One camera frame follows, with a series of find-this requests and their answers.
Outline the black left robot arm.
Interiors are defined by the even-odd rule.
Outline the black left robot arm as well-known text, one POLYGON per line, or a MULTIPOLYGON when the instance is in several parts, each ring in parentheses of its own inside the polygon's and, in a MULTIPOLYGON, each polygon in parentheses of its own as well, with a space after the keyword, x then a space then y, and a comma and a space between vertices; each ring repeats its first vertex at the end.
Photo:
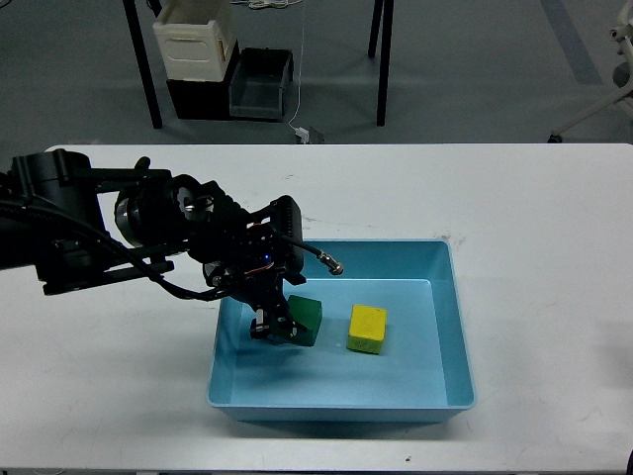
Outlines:
POLYGON ((231 297, 254 312, 252 338, 306 345, 314 330, 283 287, 305 282, 310 251, 292 197, 251 213, 217 182, 148 157, 95 168, 58 148, 1 175, 1 265, 34 267, 48 295, 147 278, 182 300, 231 297))

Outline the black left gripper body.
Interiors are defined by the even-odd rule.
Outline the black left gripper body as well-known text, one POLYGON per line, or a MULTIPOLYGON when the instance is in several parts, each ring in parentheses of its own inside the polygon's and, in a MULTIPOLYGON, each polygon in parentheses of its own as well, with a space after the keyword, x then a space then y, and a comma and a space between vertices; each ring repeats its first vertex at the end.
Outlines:
POLYGON ((301 211, 288 195, 254 213, 229 220, 189 240, 188 254, 203 264, 209 299, 233 297, 255 310, 286 310, 283 282, 305 282, 301 211))

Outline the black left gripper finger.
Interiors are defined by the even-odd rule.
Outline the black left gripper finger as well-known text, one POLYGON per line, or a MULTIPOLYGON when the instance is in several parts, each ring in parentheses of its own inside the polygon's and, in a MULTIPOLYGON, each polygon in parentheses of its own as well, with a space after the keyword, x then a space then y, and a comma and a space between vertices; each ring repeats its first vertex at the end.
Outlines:
POLYGON ((309 330, 298 318, 300 307, 300 297, 290 296, 286 304, 272 311, 256 308, 249 336, 274 343, 308 344, 309 330))

